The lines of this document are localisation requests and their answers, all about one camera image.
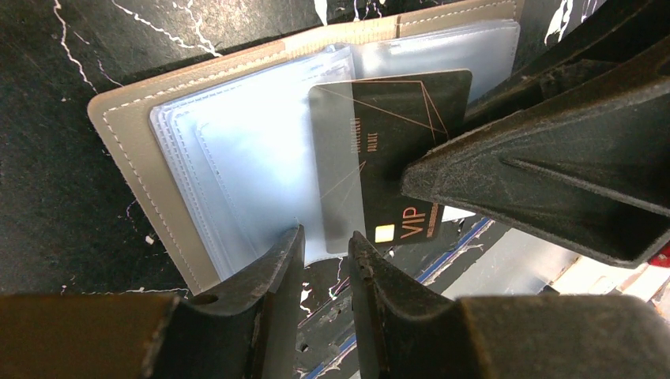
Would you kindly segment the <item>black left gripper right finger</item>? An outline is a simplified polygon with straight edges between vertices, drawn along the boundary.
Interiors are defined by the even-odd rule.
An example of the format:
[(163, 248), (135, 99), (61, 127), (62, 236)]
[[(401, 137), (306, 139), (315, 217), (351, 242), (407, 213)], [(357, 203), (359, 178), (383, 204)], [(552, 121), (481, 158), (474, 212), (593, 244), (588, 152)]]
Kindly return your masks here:
[(626, 295), (449, 300), (388, 262), (359, 232), (348, 244), (363, 378), (666, 378), (669, 329)]

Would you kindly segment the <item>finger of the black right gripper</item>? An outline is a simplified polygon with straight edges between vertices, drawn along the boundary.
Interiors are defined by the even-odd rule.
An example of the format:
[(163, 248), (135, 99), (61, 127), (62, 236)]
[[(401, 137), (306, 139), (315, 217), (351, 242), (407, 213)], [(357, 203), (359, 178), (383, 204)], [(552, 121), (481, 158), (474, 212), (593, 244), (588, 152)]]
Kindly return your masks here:
[(632, 59), (669, 34), (667, 1), (606, 1), (565, 39), (479, 98), (461, 130), (522, 111)]
[(404, 195), (624, 268), (669, 244), (669, 41), (430, 151)]

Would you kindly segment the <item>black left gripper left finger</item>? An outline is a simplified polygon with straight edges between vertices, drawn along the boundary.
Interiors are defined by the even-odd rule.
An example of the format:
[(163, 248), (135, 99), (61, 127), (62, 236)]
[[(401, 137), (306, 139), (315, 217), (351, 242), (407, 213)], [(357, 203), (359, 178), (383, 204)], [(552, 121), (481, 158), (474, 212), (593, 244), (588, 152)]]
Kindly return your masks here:
[(305, 234), (190, 299), (4, 295), (4, 378), (290, 378)]

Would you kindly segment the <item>black VIP credit card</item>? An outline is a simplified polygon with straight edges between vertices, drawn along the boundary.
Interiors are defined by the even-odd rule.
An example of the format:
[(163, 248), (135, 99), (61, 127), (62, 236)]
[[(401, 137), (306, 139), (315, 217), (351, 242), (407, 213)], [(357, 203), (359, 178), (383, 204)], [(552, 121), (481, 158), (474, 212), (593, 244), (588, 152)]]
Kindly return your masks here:
[(472, 74), (452, 69), (315, 85), (308, 93), (326, 251), (354, 232), (386, 248), (435, 238), (443, 207), (401, 192), (403, 170), (461, 124)]

